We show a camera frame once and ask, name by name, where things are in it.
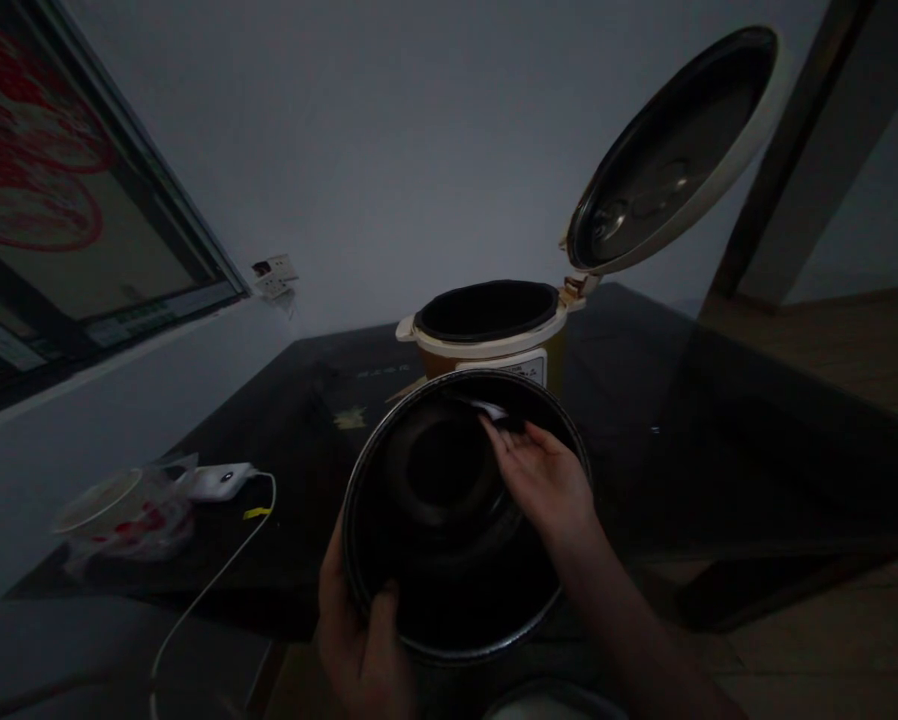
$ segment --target white charging cable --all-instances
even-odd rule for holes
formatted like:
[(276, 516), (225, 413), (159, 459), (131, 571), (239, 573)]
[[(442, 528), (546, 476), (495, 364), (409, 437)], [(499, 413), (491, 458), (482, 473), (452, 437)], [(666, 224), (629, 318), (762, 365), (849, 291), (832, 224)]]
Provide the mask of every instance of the white charging cable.
[(252, 540), (256, 533), (262, 530), (262, 526), (268, 522), (269, 517), (272, 515), (272, 511), (276, 507), (276, 478), (271, 473), (263, 473), (256, 472), (256, 475), (261, 475), (262, 477), (267, 477), (272, 481), (272, 503), (269, 505), (269, 512), (263, 516), (262, 522), (256, 525), (255, 529), (249, 533), (249, 537), (242, 541), (242, 545), (236, 548), (236, 551), (232, 554), (228, 560), (226, 560), (226, 564), (222, 566), (222, 569), (216, 573), (216, 576), (209, 581), (209, 584), (206, 585), (202, 592), (196, 595), (196, 599), (192, 601), (189, 607), (186, 608), (186, 611), (179, 616), (179, 619), (176, 620), (176, 624), (172, 626), (172, 630), (169, 631), (169, 634), (166, 635), (166, 639), (162, 641), (162, 645), (159, 646), (159, 651), (156, 653), (156, 658), (152, 662), (152, 670), (149, 671), (149, 717), (151, 720), (159, 720), (159, 712), (156, 709), (156, 675), (159, 673), (159, 663), (162, 661), (162, 654), (166, 651), (166, 647), (169, 645), (169, 641), (172, 640), (172, 636), (176, 634), (176, 630), (179, 629), (179, 626), (182, 625), (183, 620), (189, 617), (189, 613), (192, 612), (192, 609), (199, 604), (199, 601), (205, 596), (207, 592), (212, 588), (213, 585), (216, 584), (216, 581), (222, 577), (222, 574), (229, 569), (229, 566), (232, 565), (232, 561), (239, 557), (239, 553), (242, 552), (243, 548), (249, 544), (249, 541)]

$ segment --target hand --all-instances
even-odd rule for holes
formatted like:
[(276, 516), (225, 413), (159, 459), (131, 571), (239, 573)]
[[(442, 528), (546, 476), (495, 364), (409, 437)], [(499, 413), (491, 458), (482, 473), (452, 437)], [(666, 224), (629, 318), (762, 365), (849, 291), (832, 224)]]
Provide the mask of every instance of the hand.
[(319, 658), (350, 717), (414, 718), (412, 666), (396, 633), (399, 589), (392, 580), (386, 584), (363, 628), (343, 573), (341, 519), (340, 514), (319, 572)]
[(506, 487), (550, 553), (602, 534), (586, 473), (555, 435), (526, 422), (526, 434), (510, 433), (479, 416), (489, 435)]

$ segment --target inner pot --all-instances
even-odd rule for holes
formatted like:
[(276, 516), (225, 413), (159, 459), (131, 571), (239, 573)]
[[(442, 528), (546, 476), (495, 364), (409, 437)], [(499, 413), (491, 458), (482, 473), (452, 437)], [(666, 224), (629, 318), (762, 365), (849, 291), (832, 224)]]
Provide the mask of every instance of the inner pot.
[(525, 280), (492, 282), (450, 290), (416, 313), (416, 328), (454, 343), (502, 340), (533, 330), (556, 314), (559, 293)]
[(552, 432), (590, 477), (556, 398), (503, 370), (436, 378), (376, 427), (343, 506), (347, 580), (364, 617), (386, 580), (398, 581), (400, 637), (421, 660), (442, 665), (486, 660), (527, 637), (561, 592), (538, 533), (503, 484), (479, 411), (460, 398)]

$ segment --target person's left hand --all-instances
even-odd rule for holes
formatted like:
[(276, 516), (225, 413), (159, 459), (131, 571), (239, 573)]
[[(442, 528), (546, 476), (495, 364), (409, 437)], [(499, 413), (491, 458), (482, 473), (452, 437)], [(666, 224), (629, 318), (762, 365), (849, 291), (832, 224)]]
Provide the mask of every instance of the person's left hand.
[(416, 687), (406, 649), (396, 632), (399, 589), (390, 580), (372, 601), (364, 628), (342, 565), (342, 516), (319, 572), (316, 643), (329, 682), (353, 718), (416, 717)]

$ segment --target open lid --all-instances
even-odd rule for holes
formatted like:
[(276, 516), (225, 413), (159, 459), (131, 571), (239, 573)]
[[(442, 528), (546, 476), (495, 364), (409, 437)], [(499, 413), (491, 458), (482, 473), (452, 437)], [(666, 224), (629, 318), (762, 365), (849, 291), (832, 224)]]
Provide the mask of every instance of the open lid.
[(590, 276), (622, 270), (699, 220), (771, 134), (789, 65), (774, 30), (749, 27), (682, 68), (589, 181), (566, 232), (573, 267)]

